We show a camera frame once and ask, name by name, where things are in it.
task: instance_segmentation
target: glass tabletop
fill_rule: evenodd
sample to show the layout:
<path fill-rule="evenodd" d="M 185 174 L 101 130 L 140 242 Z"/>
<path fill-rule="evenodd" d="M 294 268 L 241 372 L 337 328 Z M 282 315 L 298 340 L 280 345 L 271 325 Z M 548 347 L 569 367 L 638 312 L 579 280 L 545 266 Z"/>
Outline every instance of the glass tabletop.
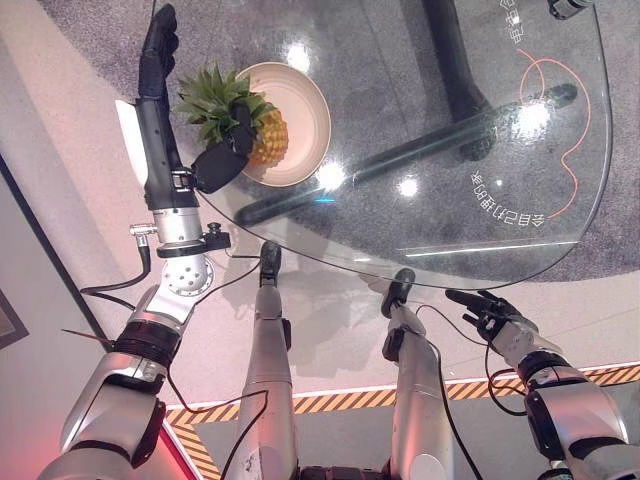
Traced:
<path fill-rule="evenodd" d="M 560 21 L 542 0 L 222 4 L 222 65 L 289 63 L 331 112 L 314 175 L 284 188 L 240 175 L 209 197 L 240 226 L 357 272 L 407 266 L 417 283 L 474 289 L 535 275 L 580 241 L 611 155 L 593 9 Z"/>

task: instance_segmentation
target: white plate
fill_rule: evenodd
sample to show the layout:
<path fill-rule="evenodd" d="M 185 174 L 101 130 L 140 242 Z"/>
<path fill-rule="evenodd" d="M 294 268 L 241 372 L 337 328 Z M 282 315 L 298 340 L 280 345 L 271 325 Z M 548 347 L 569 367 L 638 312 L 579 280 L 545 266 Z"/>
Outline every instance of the white plate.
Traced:
<path fill-rule="evenodd" d="M 287 122 L 289 146 L 276 165 L 248 165 L 243 173 L 270 187 L 299 183 L 316 171 L 331 139 L 329 107 L 318 86 L 304 73 L 284 63 L 252 65 L 238 74 L 251 75 L 251 91 L 280 110 Z"/>

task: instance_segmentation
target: wall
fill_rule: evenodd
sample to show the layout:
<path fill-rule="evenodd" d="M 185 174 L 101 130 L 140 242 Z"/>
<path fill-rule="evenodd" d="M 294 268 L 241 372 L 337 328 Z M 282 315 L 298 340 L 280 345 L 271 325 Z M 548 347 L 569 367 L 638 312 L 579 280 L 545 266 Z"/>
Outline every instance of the wall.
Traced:
<path fill-rule="evenodd" d="M 0 477 L 31 480 L 58 455 L 60 431 L 104 353 L 82 312 L 0 180 L 0 288 L 29 335 L 0 350 Z M 184 475 L 164 445 L 140 480 Z"/>

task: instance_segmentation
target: pineapple crown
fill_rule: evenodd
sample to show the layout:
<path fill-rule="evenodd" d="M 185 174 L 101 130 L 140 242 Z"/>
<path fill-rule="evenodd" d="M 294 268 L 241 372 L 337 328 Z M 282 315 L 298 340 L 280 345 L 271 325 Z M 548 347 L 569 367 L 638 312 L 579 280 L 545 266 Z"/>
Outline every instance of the pineapple crown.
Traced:
<path fill-rule="evenodd" d="M 249 90 L 248 75 L 239 80 L 231 71 L 223 79 L 217 64 L 203 67 L 195 77 L 185 76 L 178 82 L 183 103 L 176 111 L 189 115 L 187 123 L 200 125 L 198 140 L 206 141 L 207 147 L 221 143 L 225 134 L 240 124 L 231 115 L 234 103 L 243 102 L 249 107 L 252 128 L 262 126 L 260 118 L 275 108 L 264 99 L 264 93 Z"/>

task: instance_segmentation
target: screw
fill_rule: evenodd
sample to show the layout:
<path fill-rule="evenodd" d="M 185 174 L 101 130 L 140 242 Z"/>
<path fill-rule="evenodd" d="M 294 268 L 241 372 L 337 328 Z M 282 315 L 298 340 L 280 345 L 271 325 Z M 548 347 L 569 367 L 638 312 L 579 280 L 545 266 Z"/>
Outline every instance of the screw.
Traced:
<path fill-rule="evenodd" d="M 209 232 L 216 234 L 220 233 L 220 227 L 222 227 L 222 225 L 220 225 L 218 222 L 211 222 L 207 223 L 207 227 L 209 227 Z"/>

